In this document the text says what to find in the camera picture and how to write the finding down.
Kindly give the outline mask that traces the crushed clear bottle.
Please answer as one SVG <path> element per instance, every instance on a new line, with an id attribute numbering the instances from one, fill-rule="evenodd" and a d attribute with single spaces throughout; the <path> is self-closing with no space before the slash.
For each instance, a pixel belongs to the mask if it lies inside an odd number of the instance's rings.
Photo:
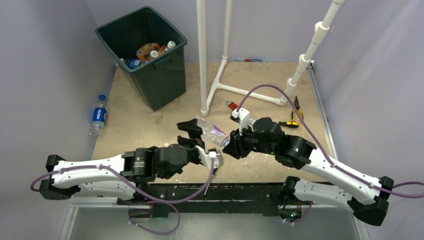
<path id="1" fill-rule="evenodd" d="M 202 136 L 206 138 L 209 142 L 224 148 L 230 142 L 230 136 L 221 130 L 218 126 L 209 121 L 206 121 L 203 118 L 196 117 L 197 125 L 202 128 Z"/>

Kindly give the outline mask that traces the yellow black screwdriver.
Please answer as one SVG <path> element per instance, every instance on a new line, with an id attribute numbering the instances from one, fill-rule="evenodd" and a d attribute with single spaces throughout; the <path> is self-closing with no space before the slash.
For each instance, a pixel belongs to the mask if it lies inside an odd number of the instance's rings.
<path id="1" fill-rule="evenodd" d="M 205 190 L 204 190 L 204 193 L 203 193 L 203 198 L 204 198 L 204 199 L 206 199 L 207 192 L 208 192 L 208 190 L 209 190 L 209 187 L 210 187 L 211 183 L 213 182 L 213 180 L 214 180 L 214 178 L 215 178 L 215 176 L 216 176 L 217 171 L 218 171 L 218 168 L 215 168 L 215 169 L 213 170 L 213 172 L 212 172 L 211 180 L 208 182 L 208 184 L 207 184 L 207 186 L 206 186 L 206 188 L 205 188 Z"/>

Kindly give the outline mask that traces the orange label bottle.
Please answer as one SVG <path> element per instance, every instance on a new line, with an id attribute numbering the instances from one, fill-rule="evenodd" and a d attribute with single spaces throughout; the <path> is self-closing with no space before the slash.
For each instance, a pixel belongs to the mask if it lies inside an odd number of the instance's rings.
<path id="1" fill-rule="evenodd" d="M 140 60 L 149 61 L 151 59 L 151 52 L 158 52 L 159 49 L 160 45 L 157 43 L 146 43 L 136 51 L 135 55 Z"/>
<path id="2" fill-rule="evenodd" d="M 160 47 L 158 51 L 158 55 L 161 56 L 165 53 L 167 53 L 169 50 L 173 49 L 176 46 L 176 43 L 172 40 L 170 40 L 166 45 L 163 45 Z"/>

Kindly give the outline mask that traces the Pepsi bottle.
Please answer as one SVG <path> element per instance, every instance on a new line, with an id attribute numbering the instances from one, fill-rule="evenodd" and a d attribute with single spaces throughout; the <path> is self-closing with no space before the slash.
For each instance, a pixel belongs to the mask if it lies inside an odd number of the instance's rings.
<path id="1" fill-rule="evenodd" d="M 130 59 L 127 63 L 127 66 L 129 69 L 133 70 L 136 69 L 140 66 L 143 66 L 144 64 L 146 64 L 147 62 L 145 60 L 142 59 Z"/>
<path id="2" fill-rule="evenodd" d="M 98 138 L 101 130 L 106 125 L 107 115 L 107 97 L 103 94 L 98 96 L 98 103 L 93 111 L 91 119 L 91 131 L 90 135 Z"/>

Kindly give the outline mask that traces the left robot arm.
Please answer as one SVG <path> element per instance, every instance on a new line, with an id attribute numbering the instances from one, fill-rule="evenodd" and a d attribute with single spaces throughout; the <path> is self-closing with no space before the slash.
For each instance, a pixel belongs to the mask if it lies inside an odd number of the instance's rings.
<path id="1" fill-rule="evenodd" d="M 218 164 L 217 152 L 206 150 L 202 141 L 203 130 L 197 119 L 177 124 L 177 128 L 187 132 L 189 137 L 177 137 L 177 143 L 166 147 L 141 147 L 114 157 L 88 160 L 68 161 L 57 154 L 49 155 L 46 161 L 47 173 L 36 178 L 30 189 L 39 192 L 47 200 L 67 200 L 82 191 L 82 185 L 88 184 L 90 191 L 94 183 L 108 183 L 108 193 L 122 200 L 132 200 L 142 205 L 148 199 L 162 204 L 179 204 L 193 199 L 202 192 L 204 183 L 192 195 L 180 200 L 165 200 L 149 194 L 141 186 L 155 179 L 170 179 L 181 174 L 188 163 L 203 165 L 209 169 L 207 183 L 210 183 L 214 168 Z"/>

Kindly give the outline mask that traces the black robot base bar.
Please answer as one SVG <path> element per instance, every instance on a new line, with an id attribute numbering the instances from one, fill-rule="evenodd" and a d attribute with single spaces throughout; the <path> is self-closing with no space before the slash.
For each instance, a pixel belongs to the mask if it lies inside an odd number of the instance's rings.
<path id="1" fill-rule="evenodd" d="M 175 205 L 181 213 L 199 214 L 261 214 L 275 217 L 283 206 L 300 203 L 293 196 L 283 195 L 282 182 L 211 183 L 206 199 L 204 190 L 191 200 Z M 147 194 L 165 201 L 177 201 L 194 194 L 200 183 L 149 183 L 142 186 Z"/>

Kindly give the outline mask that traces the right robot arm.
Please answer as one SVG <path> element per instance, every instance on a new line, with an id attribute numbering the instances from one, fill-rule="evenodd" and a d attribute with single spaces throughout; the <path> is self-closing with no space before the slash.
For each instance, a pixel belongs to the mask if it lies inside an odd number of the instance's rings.
<path id="1" fill-rule="evenodd" d="M 330 185 L 312 185 L 288 177 L 280 196 L 288 204 L 295 201 L 316 201 L 348 209 L 360 221 L 381 226 L 386 218 L 394 181 L 383 176 L 373 177 L 357 171 L 332 157 L 325 157 L 322 149 L 303 137 L 285 134 L 269 117 L 256 120 L 253 126 L 240 117 L 231 117 L 238 128 L 229 136 L 223 152 L 235 159 L 247 157 L 250 152 L 274 156 L 288 168 L 312 173 Z"/>

